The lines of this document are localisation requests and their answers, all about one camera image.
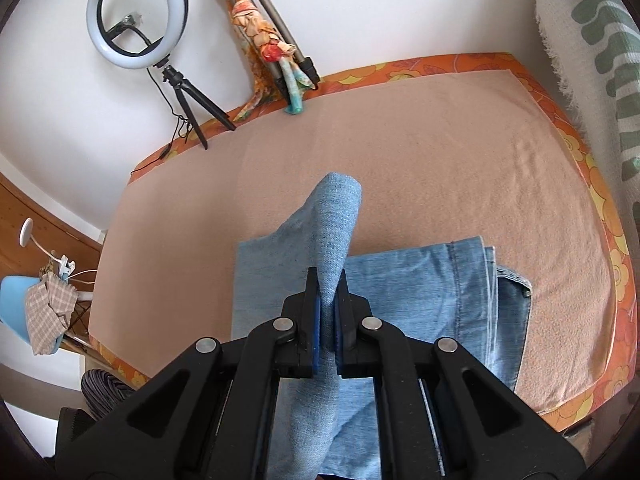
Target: power cord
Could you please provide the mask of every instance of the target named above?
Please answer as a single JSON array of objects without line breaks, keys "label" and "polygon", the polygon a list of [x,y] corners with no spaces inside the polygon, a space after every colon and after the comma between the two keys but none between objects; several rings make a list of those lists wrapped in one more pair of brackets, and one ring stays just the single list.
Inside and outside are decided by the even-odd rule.
[{"label": "power cord", "polygon": [[[139,28],[135,27],[134,25],[129,25],[129,24],[125,24],[125,23],[122,24],[122,27],[123,28],[127,28],[129,30],[132,30],[133,32],[135,32],[142,39],[142,41],[145,42],[146,46],[151,46],[151,44],[152,44],[151,41],[149,40],[148,37],[146,37],[142,33],[141,30],[139,30]],[[174,145],[174,140],[175,140],[175,136],[176,135],[178,135],[178,137],[180,137],[181,139],[184,139],[184,142],[187,142],[187,137],[189,136],[189,133],[191,132],[191,130],[193,130],[193,125],[190,123],[190,121],[187,118],[185,118],[182,114],[177,114],[175,112],[174,107],[171,104],[171,101],[169,101],[167,96],[162,91],[162,88],[160,88],[160,85],[158,84],[158,81],[156,81],[155,78],[153,77],[153,75],[151,73],[151,70],[149,70],[147,68],[146,69],[146,73],[149,75],[149,78],[151,79],[153,84],[156,86],[156,88],[158,88],[158,91],[160,92],[160,95],[162,96],[164,101],[167,103],[167,105],[169,107],[169,110],[171,110],[171,114],[176,118],[176,123],[175,123],[175,128],[174,128],[174,134],[171,136],[171,141],[164,147],[164,150],[162,150],[160,155],[158,155],[158,157],[156,157],[151,162],[146,163],[141,168],[137,168],[136,170],[133,170],[131,172],[132,175],[137,171],[141,171],[141,170],[144,170],[145,168],[148,168],[153,163],[157,162],[158,160],[162,160],[167,155],[169,155],[169,153],[171,152],[171,148]]]}]

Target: floral border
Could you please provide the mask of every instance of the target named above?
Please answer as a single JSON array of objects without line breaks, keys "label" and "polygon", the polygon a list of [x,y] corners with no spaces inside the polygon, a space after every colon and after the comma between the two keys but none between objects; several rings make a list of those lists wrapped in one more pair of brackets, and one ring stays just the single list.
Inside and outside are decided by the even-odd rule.
[{"label": "floral border", "polygon": [[[558,409],[543,415],[543,418],[553,428],[562,431],[596,410],[632,379],[635,373],[636,352],[638,350],[636,290],[622,224],[613,198],[595,165],[593,156],[564,112],[553,102],[545,89],[527,69],[507,53],[417,57],[345,70],[323,78],[318,90],[308,92],[305,99],[399,79],[477,70],[510,70],[529,91],[540,109],[555,125],[558,134],[573,155],[576,166],[589,188],[606,234],[616,293],[616,317],[611,356],[606,370],[596,384]],[[245,121],[251,121],[270,112],[281,110],[285,106],[286,103],[283,100],[263,104],[255,108]],[[232,110],[230,115],[234,116],[239,110],[240,107]],[[207,122],[202,129],[207,138],[225,131],[217,120]],[[198,144],[197,137],[192,133],[184,143],[178,143],[167,157],[154,162],[162,151],[158,150],[140,162],[137,166],[140,169],[132,174],[130,182],[141,178],[153,168]],[[143,374],[115,356],[94,338],[91,338],[91,341],[98,352],[130,383],[142,386],[146,382],[147,378]]]}]

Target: light blue plastic chair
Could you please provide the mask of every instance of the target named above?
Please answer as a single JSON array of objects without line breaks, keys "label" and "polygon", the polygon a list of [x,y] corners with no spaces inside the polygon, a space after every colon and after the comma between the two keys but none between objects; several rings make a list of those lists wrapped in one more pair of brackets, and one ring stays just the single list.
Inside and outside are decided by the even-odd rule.
[{"label": "light blue plastic chair", "polygon": [[[24,298],[31,285],[40,282],[29,276],[5,276],[0,283],[0,321],[7,325],[24,342],[31,344],[24,315]],[[62,336],[56,339],[53,352],[57,352]]]}]

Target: checkered cloth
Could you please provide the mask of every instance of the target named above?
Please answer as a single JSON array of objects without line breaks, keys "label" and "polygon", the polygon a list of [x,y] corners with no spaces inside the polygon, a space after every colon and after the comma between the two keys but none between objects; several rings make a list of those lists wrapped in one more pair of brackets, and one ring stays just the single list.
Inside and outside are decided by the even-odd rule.
[{"label": "checkered cloth", "polygon": [[30,286],[24,299],[27,331],[34,355],[54,352],[56,339],[69,328],[78,291],[48,272],[37,285]]}]

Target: striped fabric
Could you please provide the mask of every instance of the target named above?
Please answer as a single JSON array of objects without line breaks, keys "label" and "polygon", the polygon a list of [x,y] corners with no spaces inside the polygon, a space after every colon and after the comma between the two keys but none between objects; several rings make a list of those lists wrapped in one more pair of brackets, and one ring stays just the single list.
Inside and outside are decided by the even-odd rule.
[{"label": "striped fabric", "polygon": [[622,219],[636,270],[640,245],[640,32],[622,0],[536,0],[540,32]]}]

